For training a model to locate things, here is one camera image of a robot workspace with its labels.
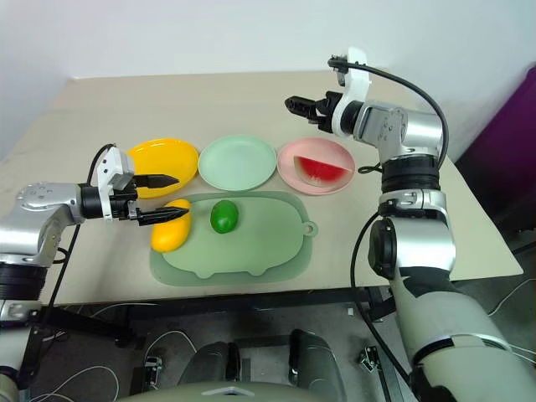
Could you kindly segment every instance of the yellow plate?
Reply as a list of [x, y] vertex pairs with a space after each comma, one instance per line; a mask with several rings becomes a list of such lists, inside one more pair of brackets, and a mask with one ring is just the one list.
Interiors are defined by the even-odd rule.
[[187, 142], [175, 138], [161, 138], [133, 147], [128, 154], [134, 159], [136, 174], [168, 174], [179, 183], [164, 188], [139, 188], [140, 198], [168, 195], [184, 187], [198, 171], [199, 155]]

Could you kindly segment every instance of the white cable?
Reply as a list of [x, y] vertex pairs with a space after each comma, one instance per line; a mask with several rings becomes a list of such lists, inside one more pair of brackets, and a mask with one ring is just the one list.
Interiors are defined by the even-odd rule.
[[158, 306], [158, 304], [156, 303], [117, 303], [117, 304], [112, 304], [111, 306], [108, 306], [108, 307], [101, 308], [98, 312], [94, 312], [93, 314], [91, 314], [90, 317], [96, 317], [102, 312], [105, 312], [106, 310], [110, 308], [119, 307], [119, 306]]
[[530, 279], [527, 279], [526, 281], [523, 281], [521, 282], [519, 285], [517, 285], [516, 287], [514, 287], [512, 289], [512, 291], [510, 291], [510, 293], [508, 293], [496, 306], [495, 308], [493, 308], [493, 310], [491, 310], [487, 315], [489, 317], [491, 317], [493, 314], [495, 314], [496, 312], [499, 311], [499, 308], [501, 308], [501, 306], [504, 304], [504, 302], [506, 300], [508, 300], [510, 298], [511, 295], [513, 295], [517, 289], [519, 289], [521, 286], [523, 286], [525, 283], [529, 283], [530, 281], [536, 281], [536, 278], [530, 278]]
[[[42, 399], [39, 399], [37, 402], [43, 402], [44, 400], [47, 400], [48, 398], [50, 398], [51, 396], [55, 396], [56, 395], [56, 392], [58, 392], [60, 389], [62, 389], [64, 387], [64, 385], [66, 385], [70, 380], [74, 379], [75, 377], [78, 377], [79, 375], [85, 373], [86, 371], [90, 371], [90, 370], [93, 370], [93, 369], [104, 369], [106, 371], [109, 371], [111, 375], [113, 375], [114, 377], [114, 380], [116, 381], [116, 395], [114, 396], [114, 399], [112, 399], [112, 402], [115, 402], [117, 397], [119, 396], [119, 379], [117, 378], [117, 375], [116, 373], [114, 372], [114, 370], [112, 370], [111, 368], [109, 367], [106, 367], [106, 366], [91, 366], [91, 367], [88, 367], [88, 368], [84, 368], [83, 370], [79, 371], [78, 373], [75, 373], [73, 375], [71, 375], [69, 378], [67, 378], [63, 383], [61, 383], [61, 385], [56, 388], [54, 391], [48, 393], [48, 394], [43, 394], [43, 395], [40, 395], [40, 396], [43, 396], [44, 398]], [[32, 398], [30, 400], [30, 402], [34, 402], [36, 399], [38, 399], [40, 396], [36, 396], [35, 398]]]
[[188, 341], [188, 343], [190, 344], [190, 346], [192, 347], [192, 350], [194, 353], [196, 353], [198, 350], [195, 348], [195, 346], [193, 345], [193, 342], [192, 342], [192, 339], [190, 339], [190, 337], [183, 331], [167, 331], [165, 333], [163, 333], [162, 335], [160, 335], [158, 338], [156, 338], [150, 345], [149, 347], [147, 348], [147, 351], [145, 352], [145, 356], [143, 356], [143, 363], [145, 364], [145, 361], [147, 360], [147, 356], [149, 355], [149, 352], [151, 352], [151, 349], [154, 345], [157, 344], [157, 342], [166, 337], [167, 335], [169, 335], [170, 333], [180, 333], [184, 339], [186, 339]]
[[514, 348], [514, 349], [518, 349], [518, 350], [523, 350], [524, 352], [527, 352], [527, 353], [531, 353], [531, 354], [536, 355], [536, 352], [534, 352], [533, 350], [525, 349], [525, 348], [520, 348], [519, 346], [512, 345], [511, 343], [510, 343], [510, 348]]
[[513, 354], [515, 354], [516, 356], [518, 356], [519, 358], [522, 358], [524, 360], [527, 360], [528, 362], [536, 365], [536, 362], [534, 360], [532, 360], [531, 358], [527, 358], [526, 356], [523, 356], [522, 354], [519, 354], [519, 353], [515, 353], [513, 352]]
[[49, 396], [55, 396], [56, 398], [65, 399], [68, 402], [74, 402], [71, 398], [69, 398], [69, 397], [67, 397], [65, 395], [62, 395], [62, 394], [42, 394], [42, 395], [39, 395], [39, 396], [34, 396], [29, 402], [33, 402], [34, 400], [36, 400], [37, 398], [41, 398], [42, 396], [46, 396], [47, 398]]

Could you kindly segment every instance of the plate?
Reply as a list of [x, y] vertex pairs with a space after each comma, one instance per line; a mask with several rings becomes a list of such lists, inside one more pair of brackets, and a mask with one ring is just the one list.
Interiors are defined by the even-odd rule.
[[345, 147], [334, 141], [326, 138], [307, 137], [289, 142], [279, 151], [277, 171], [285, 183], [305, 194], [323, 195], [341, 191], [350, 184], [353, 174], [348, 175], [345, 180], [338, 181], [330, 186], [313, 186], [303, 181], [298, 175], [294, 166], [295, 156], [308, 157], [309, 159], [339, 166], [355, 173], [355, 161], [352, 155]]
[[276, 152], [259, 138], [228, 136], [212, 142], [199, 157], [199, 174], [212, 187], [245, 191], [260, 186], [276, 169]]
[[161, 138], [144, 142], [128, 151], [134, 160], [136, 174], [167, 174], [179, 183], [164, 188], [137, 189], [140, 198], [156, 198], [184, 187], [198, 170], [198, 152], [188, 142]]

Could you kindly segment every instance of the white wall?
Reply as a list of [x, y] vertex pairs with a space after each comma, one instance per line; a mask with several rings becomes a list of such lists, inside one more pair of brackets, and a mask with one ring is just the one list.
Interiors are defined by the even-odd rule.
[[350, 44], [439, 101], [457, 158], [536, 60], [535, 16], [534, 0], [0, 0], [0, 160], [68, 77], [320, 70]]

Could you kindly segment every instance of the plastic fruit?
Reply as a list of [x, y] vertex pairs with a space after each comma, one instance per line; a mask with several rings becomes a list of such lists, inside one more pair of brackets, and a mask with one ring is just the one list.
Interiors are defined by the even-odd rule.
[[238, 224], [238, 209], [227, 199], [219, 201], [210, 213], [210, 225], [218, 233], [232, 232]]
[[[190, 202], [187, 199], [176, 199], [166, 204], [166, 207], [188, 208], [191, 211]], [[152, 227], [151, 247], [159, 253], [169, 253], [184, 244], [192, 227], [192, 212]]]
[[331, 186], [352, 172], [343, 167], [315, 161], [308, 157], [294, 157], [294, 167], [300, 178], [313, 186]]

